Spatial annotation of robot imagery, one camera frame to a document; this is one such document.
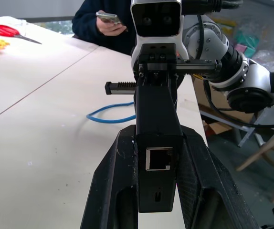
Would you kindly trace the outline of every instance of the scissors blade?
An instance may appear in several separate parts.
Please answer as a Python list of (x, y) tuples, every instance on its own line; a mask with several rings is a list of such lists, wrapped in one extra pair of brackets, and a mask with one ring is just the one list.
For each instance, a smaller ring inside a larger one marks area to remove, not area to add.
[(21, 36), (21, 35), (15, 35), (14, 37), (20, 38), (20, 39), (24, 39), (24, 40), (29, 41), (29, 42), (34, 42), (34, 43), (36, 43), (36, 44), (42, 44), (42, 43), (40, 43), (40, 42), (37, 42), (37, 41), (35, 41), (35, 40), (32, 40), (32, 39), (30, 39), (30, 38), (27, 38), (27, 37), (24, 37), (24, 36)]

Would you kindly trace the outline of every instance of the red scissors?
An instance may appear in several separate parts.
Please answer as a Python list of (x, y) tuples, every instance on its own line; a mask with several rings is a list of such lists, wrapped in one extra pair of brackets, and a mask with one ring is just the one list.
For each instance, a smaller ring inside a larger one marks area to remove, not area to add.
[(3, 36), (3, 37), (16, 37), (16, 38), (21, 38), (21, 39), (24, 39), (24, 40), (27, 40), (27, 41), (30, 41), (30, 42), (34, 42), (34, 43), (37, 43), (37, 44), (42, 44), (42, 43), (39, 43), (35, 40), (32, 40), (30, 38), (22, 36), (18, 32), (18, 30), (14, 29), (10, 26), (6, 26), (6, 25), (0, 25), (0, 36)]

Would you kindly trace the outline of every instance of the plastic bag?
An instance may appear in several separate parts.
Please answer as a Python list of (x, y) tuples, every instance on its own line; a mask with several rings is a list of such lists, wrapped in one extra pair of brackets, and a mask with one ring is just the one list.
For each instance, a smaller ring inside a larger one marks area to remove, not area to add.
[(265, 26), (261, 22), (252, 19), (241, 19), (235, 39), (238, 44), (245, 46), (244, 55), (248, 58), (253, 57), (262, 38)]
[(257, 50), (268, 50), (268, 51), (274, 51), (274, 41), (260, 41)]
[(274, 73), (274, 51), (260, 50), (253, 56), (253, 60)]

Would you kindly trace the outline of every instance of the screw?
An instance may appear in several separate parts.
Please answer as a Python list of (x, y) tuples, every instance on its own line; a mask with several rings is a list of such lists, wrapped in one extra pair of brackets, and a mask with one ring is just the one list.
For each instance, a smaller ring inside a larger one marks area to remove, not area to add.
[(165, 55), (165, 54), (161, 54), (161, 55), (160, 55), (160, 58), (161, 58), (162, 60), (164, 60), (164, 59), (166, 58), (166, 55)]
[(150, 58), (150, 60), (152, 61), (152, 60), (155, 59), (155, 55), (154, 55), (154, 54), (150, 54), (149, 58)]

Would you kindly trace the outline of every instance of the cardboard box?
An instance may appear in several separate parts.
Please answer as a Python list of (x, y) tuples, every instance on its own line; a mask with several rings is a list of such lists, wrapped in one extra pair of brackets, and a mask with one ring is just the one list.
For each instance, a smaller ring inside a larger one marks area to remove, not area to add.
[(211, 135), (218, 135), (232, 129), (229, 125), (226, 125), (225, 123), (215, 122), (215, 123), (207, 124), (204, 120), (203, 120), (203, 127), (204, 127), (206, 137), (209, 137)]
[[(210, 105), (207, 101), (207, 98), (204, 92), (203, 81), (199, 79), (195, 79), (193, 85), (194, 85), (194, 90), (195, 90), (195, 94), (198, 100), (200, 110), (204, 110), (202, 109), (202, 106), (205, 106), (206, 110), (204, 111), (208, 112), (209, 110), (210, 111), (209, 113), (219, 116), (215, 111), (213, 111), (210, 108)], [(229, 108), (226, 97), (221, 92), (217, 92), (213, 88), (211, 88), (211, 97), (212, 97), (212, 102), (216, 107)], [(249, 123), (253, 117), (253, 114), (246, 114), (238, 111), (223, 111), (223, 113), (247, 123)]]

